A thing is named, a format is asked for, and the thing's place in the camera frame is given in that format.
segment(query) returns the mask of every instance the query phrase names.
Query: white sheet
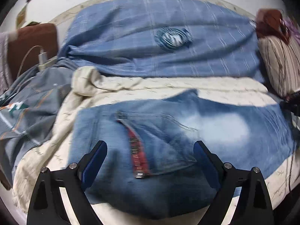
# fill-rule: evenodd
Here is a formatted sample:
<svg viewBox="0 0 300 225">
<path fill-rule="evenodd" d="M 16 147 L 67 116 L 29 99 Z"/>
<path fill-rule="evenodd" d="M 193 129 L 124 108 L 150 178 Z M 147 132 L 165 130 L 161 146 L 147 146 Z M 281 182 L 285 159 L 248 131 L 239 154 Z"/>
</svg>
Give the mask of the white sheet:
<svg viewBox="0 0 300 225">
<path fill-rule="evenodd" d="M 94 67 L 79 68 L 73 75 L 72 90 L 58 113 L 52 139 L 30 150 L 17 167 L 13 184 L 14 204 L 24 212 L 28 210 L 34 184 L 42 166 L 47 165 L 51 171 L 65 168 L 72 128 L 79 110 L 119 101 L 167 98 L 191 88 L 198 89 L 201 98 L 226 104 L 261 107 L 276 103 L 262 84 L 250 78 L 120 78 L 100 76 Z M 290 163 L 291 157 L 266 179 L 273 208 L 288 194 Z M 299 183 L 299 180 L 295 182 L 299 170 L 300 153 L 297 151 L 292 166 L 292 187 Z M 61 189 L 61 194 L 70 222 L 73 225 L 79 224 L 65 189 Z M 238 197 L 232 199 L 223 224 L 230 223 L 237 201 Z M 104 225 L 197 224 L 207 209 L 153 221 L 123 213 L 107 203 L 92 207 Z"/>
</svg>

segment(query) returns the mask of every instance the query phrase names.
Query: pillowcase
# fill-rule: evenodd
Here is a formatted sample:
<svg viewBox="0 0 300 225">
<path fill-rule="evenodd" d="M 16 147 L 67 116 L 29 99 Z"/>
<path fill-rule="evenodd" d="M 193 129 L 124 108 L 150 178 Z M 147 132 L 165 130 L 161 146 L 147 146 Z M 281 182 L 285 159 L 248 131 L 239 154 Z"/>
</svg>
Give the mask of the pillowcase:
<svg viewBox="0 0 300 225">
<path fill-rule="evenodd" d="M 17 35 L 9 37 L 7 62 L 10 67 L 11 77 L 14 80 L 20 68 L 20 64 L 32 46 L 40 45 L 47 52 L 47 58 L 56 56 L 58 52 L 57 30 L 51 23 L 31 25 L 17 30 Z M 24 61 L 21 74 L 38 64 L 40 48 L 36 47 L 30 52 Z"/>
<path fill-rule="evenodd" d="M 259 51 L 265 62 L 270 83 L 285 98 L 300 88 L 300 46 L 294 37 L 285 44 L 275 36 L 260 38 Z"/>
</svg>

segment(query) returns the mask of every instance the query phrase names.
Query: brown cushion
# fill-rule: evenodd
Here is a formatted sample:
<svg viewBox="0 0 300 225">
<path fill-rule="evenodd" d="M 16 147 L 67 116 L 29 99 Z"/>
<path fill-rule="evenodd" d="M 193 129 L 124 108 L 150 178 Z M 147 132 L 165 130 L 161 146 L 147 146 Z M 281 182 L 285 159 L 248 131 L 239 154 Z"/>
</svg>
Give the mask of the brown cushion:
<svg viewBox="0 0 300 225">
<path fill-rule="evenodd" d="M 54 24 L 39 24 L 17 30 L 17 39 L 8 43 L 7 62 L 13 80 L 16 80 L 21 62 L 33 46 L 42 46 L 47 52 L 47 58 L 56 56 L 58 51 L 57 32 Z M 38 64 L 40 48 L 34 48 L 24 61 L 21 74 Z"/>
<path fill-rule="evenodd" d="M 259 9 L 256 14 L 257 38 L 276 36 L 288 44 L 290 32 L 283 22 L 282 14 L 277 9 Z"/>
<path fill-rule="evenodd" d="M 277 94 L 284 98 L 300 88 L 300 46 L 290 37 L 285 44 L 275 36 L 259 39 L 259 51 L 269 80 Z"/>
</svg>

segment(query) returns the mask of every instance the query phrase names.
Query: embroidered emblem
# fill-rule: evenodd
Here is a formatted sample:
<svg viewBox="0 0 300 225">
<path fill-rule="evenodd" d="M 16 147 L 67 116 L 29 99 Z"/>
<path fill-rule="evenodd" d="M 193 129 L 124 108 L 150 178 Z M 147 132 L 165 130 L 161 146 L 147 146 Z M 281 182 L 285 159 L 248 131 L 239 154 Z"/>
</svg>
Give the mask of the embroidered emblem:
<svg viewBox="0 0 300 225">
<path fill-rule="evenodd" d="M 14 110 L 20 110 L 20 109 L 25 109 L 25 108 L 28 108 L 28 105 L 24 104 L 23 101 L 20 101 L 20 102 L 15 102 L 15 103 L 9 104 L 7 106 L 3 106 L 0 108 L 0 110 L 8 109 L 8 112 L 12 116 Z"/>
<path fill-rule="evenodd" d="M 158 30 L 154 39 L 161 48 L 169 50 L 188 46 L 193 41 L 191 34 L 186 29 L 179 30 L 170 27 Z"/>
</svg>

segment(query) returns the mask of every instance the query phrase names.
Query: metal screw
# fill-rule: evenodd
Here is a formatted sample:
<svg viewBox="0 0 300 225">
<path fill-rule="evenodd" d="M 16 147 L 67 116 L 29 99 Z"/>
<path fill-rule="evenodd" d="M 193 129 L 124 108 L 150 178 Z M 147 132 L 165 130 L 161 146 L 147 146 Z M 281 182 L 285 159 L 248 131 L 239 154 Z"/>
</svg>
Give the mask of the metal screw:
<svg viewBox="0 0 300 225">
<path fill-rule="evenodd" d="M 47 171 L 47 167 L 42 167 L 41 169 L 40 169 L 40 171 L 42 172 L 42 173 L 44 173 L 44 172 L 46 172 Z"/>
<path fill-rule="evenodd" d="M 230 169 L 230 168 L 232 168 L 232 165 L 229 162 L 225 162 L 224 167 L 227 169 Z"/>
<path fill-rule="evenodd" d="M 138 142 L 138 141 L 139 141 L 139 139 L 136 138 L 136 137 L 131 137 L 131 138 L 129 139 L 129 142 L 132 142 L 132 143 Z"/>
<path fill-rule="evenodd" d="M 136 171 L 135 178 L 136 179 L 142 179 L 142 178 L 144 178 L 144 173 L 142 171 Z"/>
<path fill-rule="evenodd" d="M 73 163 L 71 163 L 70 165 L 69 165 L 69 168 L 71 168 L 71 169 L 74 169 L 74 168 L 76 168 L 77 167 L 77 163 L 76 162 L 73 162 Z"/>
<path fill-rule="evenodd" d="M 253 171 L 254 171 L 255 173 L 260 173 L 260 169 L 259 169 L 258 167 L 256 167 L 256 166 L 253 168 Z"/>
</svg>

